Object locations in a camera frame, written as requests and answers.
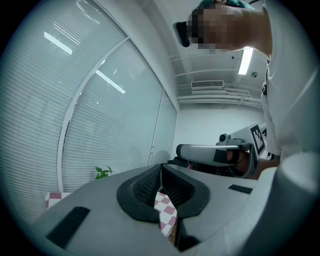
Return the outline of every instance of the ceiling light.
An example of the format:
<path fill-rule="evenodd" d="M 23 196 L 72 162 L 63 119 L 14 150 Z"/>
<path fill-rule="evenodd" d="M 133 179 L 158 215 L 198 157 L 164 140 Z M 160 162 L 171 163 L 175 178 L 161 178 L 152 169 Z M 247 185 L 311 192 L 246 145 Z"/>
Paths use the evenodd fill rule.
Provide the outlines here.
<path fill-rule="evenodd" d="M 54 38 L 52 35 L 48 34 L 47 32 L 44 32 L 44 37 L 48 39 L 50 42 L 54 43 L 56 46 L 67 52 L 68 54 L 72 54 L 72 50 L 64 45 L 62 42 L 60 42 L 58 39 Z"/>
<path fill-rule="evenodd" d="M 247 74 L 253 51 L 253 48 L 243 50 L 241 64 L 238 72 L 239 75 Z"/>
<path fill-rule="evenodd" d="M 110 85 L 112 85 L 114 88 L 116 88 L 120 93 L 125 94 L 126 92 L 117 85 L 114 81 L 112 81 L 109 77 L 107 77 L 105 74 L 101 73 L 99 70 L 96 70 L 95 73 L 101 77 L 103 80 L 107 81 Z"/>

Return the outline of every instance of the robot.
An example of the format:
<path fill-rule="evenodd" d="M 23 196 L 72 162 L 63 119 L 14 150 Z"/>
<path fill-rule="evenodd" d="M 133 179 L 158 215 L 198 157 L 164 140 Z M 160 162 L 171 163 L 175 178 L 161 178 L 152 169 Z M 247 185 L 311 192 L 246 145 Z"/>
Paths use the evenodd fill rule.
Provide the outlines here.
<path fill-rule="evenodd" d="M 234 133 L 221 134 L 216 146 L 180 144 L 176 149 L 176 154 L 182 159 L 191 161 L 196 167 L 199 164 L 228 167 L 228 172 L 232 177 L 251 178 L 255 174 L 258 159 L 265 149 L 265 142 L 258 123 L 253 123 Z M 233 150 L 233 157 L 230 161 L 227 161 L 227 150 Z M 237 175 L 233 168 L 238 161 L 239 151 L 246 151 L 249 154 L 248 169 L 242 175 Z M 214 168 L 213 173 L 220 175 L 221 171 L 219 168 Z"/>

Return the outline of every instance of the pink checkered cloth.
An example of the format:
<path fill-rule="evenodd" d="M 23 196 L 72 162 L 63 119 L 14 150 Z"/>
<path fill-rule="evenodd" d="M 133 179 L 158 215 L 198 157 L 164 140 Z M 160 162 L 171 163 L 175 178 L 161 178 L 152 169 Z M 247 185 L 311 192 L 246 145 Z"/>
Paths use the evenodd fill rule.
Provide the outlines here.
<path fill-rule="evenodd" d="M 49 209 L 71 193 L 50 192 L 45 196 L 45 208 Z M 160 229 L 168 237 L 177 219 L 177 210 L 166 194 L 158 192 L 155 197 L 154 208 L 159 212 Z"/>

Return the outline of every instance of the green plant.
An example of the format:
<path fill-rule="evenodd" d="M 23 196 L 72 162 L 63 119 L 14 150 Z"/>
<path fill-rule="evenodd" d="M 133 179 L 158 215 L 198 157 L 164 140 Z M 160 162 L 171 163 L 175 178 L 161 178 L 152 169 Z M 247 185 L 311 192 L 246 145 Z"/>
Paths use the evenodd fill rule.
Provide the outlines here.
<path fill-rule="evenodd" d="M 100 167 L 95 167 L 95 170 L 98 172 L 95 179 L 100 179 L 100 178 L 104 178 L 104 177 L 108 177 L 108 174 L 111 173 L 112 174 L 112 170 L 111 168 L 107 165 L 107 167 L 109 168 L 109 170 L 102 170 Z"/>

